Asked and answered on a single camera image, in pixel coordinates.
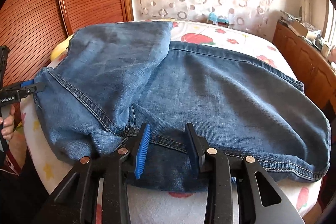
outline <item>yellow star print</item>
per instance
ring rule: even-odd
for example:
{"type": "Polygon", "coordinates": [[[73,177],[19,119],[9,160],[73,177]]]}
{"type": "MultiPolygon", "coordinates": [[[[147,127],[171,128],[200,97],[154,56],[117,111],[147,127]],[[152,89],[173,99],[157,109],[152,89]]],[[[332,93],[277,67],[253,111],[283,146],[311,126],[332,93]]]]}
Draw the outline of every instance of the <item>yellow star print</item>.
{"type": "Polygon", "coordinates": [[[34,131],[35,131],[35,130],[38,130],[39,127],[40,127],[40,123],[39,123],[39,121],[35,121],[35,122],[34,122],[34,125],[33,125],[33,130],[34,130],[34,131]]]}
{"type": "Polygon", "coordinates": [[[53,169],[51,168],[50,164],[46,163],[45,166],[43,167],[43,171],[45,173],[45,178],[47,180],[54,178],[53,169]]]}

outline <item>strawberry print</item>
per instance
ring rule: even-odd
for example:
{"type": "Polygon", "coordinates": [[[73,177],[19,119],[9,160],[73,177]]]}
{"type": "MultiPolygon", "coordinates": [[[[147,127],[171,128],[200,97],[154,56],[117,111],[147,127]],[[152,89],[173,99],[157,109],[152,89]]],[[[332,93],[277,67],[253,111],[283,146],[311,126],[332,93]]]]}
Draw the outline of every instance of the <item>strawberry print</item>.
{"type": "Polygon", "coordinates": [[[267,58],[264,55],[260,55],[257,56],[257,58],[265,63],[267,63],[268,65],[272,66],[273,68],[277,68],[277,66],[274,64],[274,61],[272,59],[267,58]]]}
{"type": "Polygon", "coordinates": [[[307,206],[308,198],[309,198],[309,189],[307,187],[302,187],[296,202],[297,211],[307,206]]]}
{"type": "Polygon", "coordinates": [[[23,113],[21,115],[21,121],[22,121],[22,125],[24,126],[25,125],[25,117],[26,117],[26,113],[23,113]]]}
{"type": "Polygon", "coordinates": [[[173,193],[173,192],[169,192],[168,194],[172,196],[173,198],[188,198],[193,195],[193,193],[183,194],[183,193],[173,193]]]}
{"type": "Polygon", "coordinates": [[[216,29],[215,32],[218,32],[218,33],[226,33],[226,31],[222,30],[222,29],[216,29]]]}
{"type": "Polygon", "coordinates": [[[277,51],[277,49],[276,48],[273,48],[273,47],[271,47],[271,46],[267,46],[271,51],[277,51]]]}
{"type": "Polygon", "coordinates": [[[67,54],[62,54],[62,55],[58,58],[58,62],[61,62],[66,56],[67,56],[67,54]]]}
{"type": "Polygon", "coordinates": [[[210,45],[214,44],[212,38],[197,33],[187,33],[184,36],[182,36],[181,40],[183,42],[195,43],[195,44],[210,44],[210,45]]]}
{"type": "Polygon", "coordinates": [[[239,42],[237,41],[237,40],[235,40],[235,39],[227,39],[227,42],[230,42],[231,44],[239,44],[239,42]]]}

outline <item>denim fabric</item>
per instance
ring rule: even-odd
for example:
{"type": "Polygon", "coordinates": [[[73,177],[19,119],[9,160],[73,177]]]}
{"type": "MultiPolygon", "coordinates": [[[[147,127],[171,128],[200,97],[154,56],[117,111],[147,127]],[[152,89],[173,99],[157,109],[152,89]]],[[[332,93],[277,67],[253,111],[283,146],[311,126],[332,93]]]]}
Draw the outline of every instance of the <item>denim fabric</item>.
{"type": "Polygon", "coordinates": [[[35,95],[43,132],[71,162],[106,155],[152,130],[144,173],[130,183],[158,190],[203,190],[192,179],[184,126],[212,147],[254,156],[275,180],[319,180],[329,167],[331,130],[303,84],[251,56],[171,42],[170,22],[101,24],[77,31],[67,57],[43,68],[35,95]]]}

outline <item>yellow pillow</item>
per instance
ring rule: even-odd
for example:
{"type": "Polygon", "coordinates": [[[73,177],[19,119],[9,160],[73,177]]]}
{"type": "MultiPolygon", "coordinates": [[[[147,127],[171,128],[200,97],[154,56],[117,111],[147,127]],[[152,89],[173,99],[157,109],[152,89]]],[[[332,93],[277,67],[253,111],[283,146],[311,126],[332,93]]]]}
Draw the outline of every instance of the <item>yellow pillow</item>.
{"type": "Polygon", "coordinates": [[[58,44],[53,51],[50,54],[50,60],[51,62],[54,61],[62,52],[64,52],[67,47],[69,46],[69,41],[71,39],[71,37],[73,36],[70,35],[66,40],[64,40],[63,42],[61,42],[60,44],[58,44]]]}

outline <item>human hand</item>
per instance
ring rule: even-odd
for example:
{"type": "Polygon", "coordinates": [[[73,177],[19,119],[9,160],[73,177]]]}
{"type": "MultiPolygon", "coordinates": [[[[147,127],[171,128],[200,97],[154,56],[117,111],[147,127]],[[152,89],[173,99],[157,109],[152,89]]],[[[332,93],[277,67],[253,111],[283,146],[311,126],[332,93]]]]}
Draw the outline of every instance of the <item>human hand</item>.
{"type": "Polygon", "coordinates": [[[3,129],[1,130],[1,134],[5,140],[10,140],[14,136],[14,114],[15,107],[11,105],[9,116],[5,120],[0,117],[0,124],[3,122],[3,129]]]}

